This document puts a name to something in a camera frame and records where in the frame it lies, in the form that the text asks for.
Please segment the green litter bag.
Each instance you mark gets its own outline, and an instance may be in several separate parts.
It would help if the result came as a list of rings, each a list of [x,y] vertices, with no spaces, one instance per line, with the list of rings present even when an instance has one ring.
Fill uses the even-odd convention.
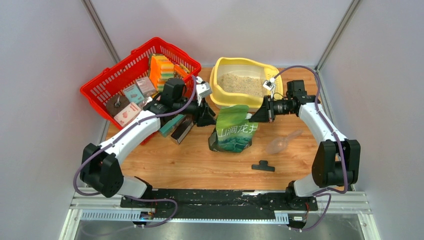
[[[249,122],[252,114],[247,105],[232,105],[220,109],[215,128],[208,138],[213,152],[241,153],[253,144],[257,122]]]

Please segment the clear plastic scoop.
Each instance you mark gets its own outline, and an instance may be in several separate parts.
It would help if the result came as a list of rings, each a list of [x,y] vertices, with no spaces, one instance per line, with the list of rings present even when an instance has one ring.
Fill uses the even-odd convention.
[[[270,143],[267,144],[265,152],[267,154],[273,155],[284,151],[288,147],[289,142],[299,137],[302,133],[303,130],[298,129],[289,133],[287,136],[276,137]]]

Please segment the black bag clip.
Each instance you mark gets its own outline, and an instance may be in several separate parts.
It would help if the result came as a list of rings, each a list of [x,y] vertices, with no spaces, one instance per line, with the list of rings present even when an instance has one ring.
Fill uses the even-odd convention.
[[[275,172],[275,167],[270,166],[267,160],[260,160],[258,164],[252,164],[251,169],[257,171]]]

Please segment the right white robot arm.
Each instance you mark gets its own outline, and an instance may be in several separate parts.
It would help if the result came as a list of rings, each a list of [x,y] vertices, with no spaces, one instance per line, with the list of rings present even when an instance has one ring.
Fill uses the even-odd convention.
[[[264,96],[262,105],[249,119],[252,123],[270,123],[278,115],[295,114],[309,128],[318,144],[311,173],[292,183],[285,195],[286,205],[299,209],[305,197],[311,197],[335,186],[348,187],[359,178],[361,145],[342,134],[325,114],[316,95],[309,95],[303,80],[287,82],[286,96],[273,99]]]

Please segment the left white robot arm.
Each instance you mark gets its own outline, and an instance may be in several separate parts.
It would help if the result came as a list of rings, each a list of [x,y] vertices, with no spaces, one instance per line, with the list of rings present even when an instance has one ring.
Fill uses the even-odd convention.
[[[188,85],[193,91],[185,98]],[[135,105],[135,114],[130,115],[129,123],[121,131],[99,145],[88,144],[73,177],[75,191],[89,195],[78,189],[77,179],[81,179],[96,190],[94,195],[127,196],[140,207],[148,207],[153,201],[152,186],[138,177],[125,176],[121,165],[141,142],[161,128],[161,122],[167,118],[182,113],[191,115],[199,127],[216,123],[215,113],[205,101],[205,97],[212,94],[210,84],[199,76],[192,76],[188,85],[181,78],[169,79],[163,91],[151,97],[143,109]]]

